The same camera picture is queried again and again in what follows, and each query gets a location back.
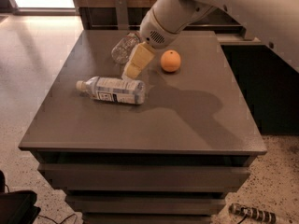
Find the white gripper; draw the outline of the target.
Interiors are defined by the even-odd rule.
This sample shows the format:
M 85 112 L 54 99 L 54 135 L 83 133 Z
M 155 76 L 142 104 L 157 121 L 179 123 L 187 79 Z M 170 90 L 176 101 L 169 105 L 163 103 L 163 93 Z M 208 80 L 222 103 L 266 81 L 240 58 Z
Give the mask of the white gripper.
M 169 46 L 179 34 L 180 24 L 170 15 L 149 10 L 140 24 L 140 35 L 145 42 L 134 47 L 129 61 L 124 66 L 121 78 L 131 81 L 136 79 L 155 57 L 155 49 Z

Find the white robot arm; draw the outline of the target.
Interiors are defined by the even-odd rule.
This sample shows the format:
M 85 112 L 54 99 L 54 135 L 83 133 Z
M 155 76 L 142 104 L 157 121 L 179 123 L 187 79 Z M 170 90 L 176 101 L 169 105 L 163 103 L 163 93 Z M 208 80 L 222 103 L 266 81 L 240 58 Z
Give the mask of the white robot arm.
M 216 8 L 299 68 L 299 0 L 157 0 L 140 24 L 142 43 L 133 49 L 121 77 L 137 78 L 157 49 L 169 46 L 187 25 Z

